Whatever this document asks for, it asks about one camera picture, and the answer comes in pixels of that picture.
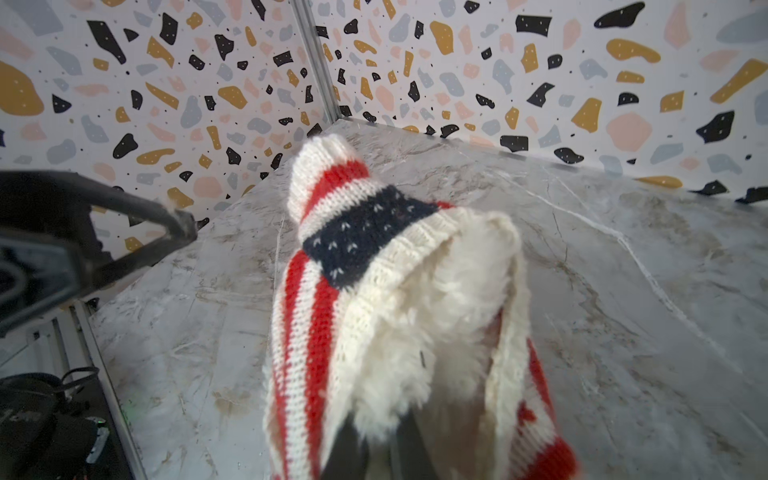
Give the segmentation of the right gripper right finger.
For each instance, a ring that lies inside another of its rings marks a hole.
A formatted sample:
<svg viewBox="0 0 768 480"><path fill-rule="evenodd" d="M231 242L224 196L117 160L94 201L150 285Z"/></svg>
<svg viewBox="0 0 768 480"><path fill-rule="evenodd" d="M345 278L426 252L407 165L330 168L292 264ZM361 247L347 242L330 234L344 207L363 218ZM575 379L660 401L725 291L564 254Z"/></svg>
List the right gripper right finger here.
<svg viewBox="0 0 768 480"><path fill-rule="evenodd" d="M414 412L402 417L389 440L389 465L395 480L438 480Z"/></svg>

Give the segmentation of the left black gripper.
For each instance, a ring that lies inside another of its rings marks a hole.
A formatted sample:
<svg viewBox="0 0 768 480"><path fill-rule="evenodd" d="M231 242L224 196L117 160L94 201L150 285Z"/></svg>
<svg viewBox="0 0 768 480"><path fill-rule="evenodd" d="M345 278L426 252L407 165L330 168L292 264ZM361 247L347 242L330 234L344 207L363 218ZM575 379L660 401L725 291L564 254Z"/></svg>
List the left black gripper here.
<svg viewBox="0 0 768 480"><path fill-rule="evenodd" d="M98 240L95 207L156 224L164 235L113 259ZM73 172L1 173L1 334L82 294L152 266L197 239L188 212Z"/></svg>

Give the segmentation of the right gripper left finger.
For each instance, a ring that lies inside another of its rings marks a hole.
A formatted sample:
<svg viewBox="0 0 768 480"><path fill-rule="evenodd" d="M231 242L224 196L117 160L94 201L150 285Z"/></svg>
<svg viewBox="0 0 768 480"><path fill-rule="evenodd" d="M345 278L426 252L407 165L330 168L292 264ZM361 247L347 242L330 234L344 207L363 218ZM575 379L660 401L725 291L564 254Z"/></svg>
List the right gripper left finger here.
<svg viewBox="0 0 768 480"><path fill-rule="evenodd" d="M330 456L323 467L322 480L364 480L369 461L369 448L348 415L339 429Z"/></svg>

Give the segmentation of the white plush teddy bear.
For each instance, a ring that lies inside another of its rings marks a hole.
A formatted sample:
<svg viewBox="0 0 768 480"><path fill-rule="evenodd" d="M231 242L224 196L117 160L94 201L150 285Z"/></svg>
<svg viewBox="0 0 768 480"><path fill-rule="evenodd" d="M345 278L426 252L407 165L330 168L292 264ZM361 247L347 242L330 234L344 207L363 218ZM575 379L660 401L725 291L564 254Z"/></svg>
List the white plush teddy bear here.
<svg viewBox="0 0 768 480"><path fill-rule="evenodd" d="M522 242L499 212L452 209L457 228L387 296L352 394L382 444L412 413L437 442L508 429L523 394L530 291Z"/></svg>

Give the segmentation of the red white striped knit sweater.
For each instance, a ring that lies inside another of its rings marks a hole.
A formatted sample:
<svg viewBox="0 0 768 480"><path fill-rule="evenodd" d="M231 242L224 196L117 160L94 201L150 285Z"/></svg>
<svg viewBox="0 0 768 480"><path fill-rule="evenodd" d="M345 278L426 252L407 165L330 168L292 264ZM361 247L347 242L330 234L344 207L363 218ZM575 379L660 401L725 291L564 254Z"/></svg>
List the red white striped knit sweater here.
<svg viewBox="0 0 768 480"><path fill-rule="evenodd" d="M456 230L450 210L495 211L422 201L384 184L338 135L303 146L287 207L298 248L273 304L264 431L274 478L321 479L335 437L353 415L377 318L392 305L387 296ZM438 479L580 477L556 424L531 321L525 347L523 394L507 430L431 442L418 426ZM393 479L389 440L366 440L365 479Z"/></svg>

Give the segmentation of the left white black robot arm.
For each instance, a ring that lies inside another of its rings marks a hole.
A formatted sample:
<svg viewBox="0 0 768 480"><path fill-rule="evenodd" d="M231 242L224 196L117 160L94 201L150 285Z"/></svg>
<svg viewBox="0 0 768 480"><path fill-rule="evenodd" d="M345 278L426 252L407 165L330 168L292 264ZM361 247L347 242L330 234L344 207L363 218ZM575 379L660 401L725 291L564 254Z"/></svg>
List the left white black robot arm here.
<svg viewBox="0 0 768 480"><path fill-rule="evenodd" d="M119 259L98 240L96 207L164 228ZM197 238L194 217L77 173L32 170L1 175L1 333L153 266ZM84 479L110 429L85 414L68 391L98 378L96 366L61 377L42 372L1 381L1 476Z"/></svg>

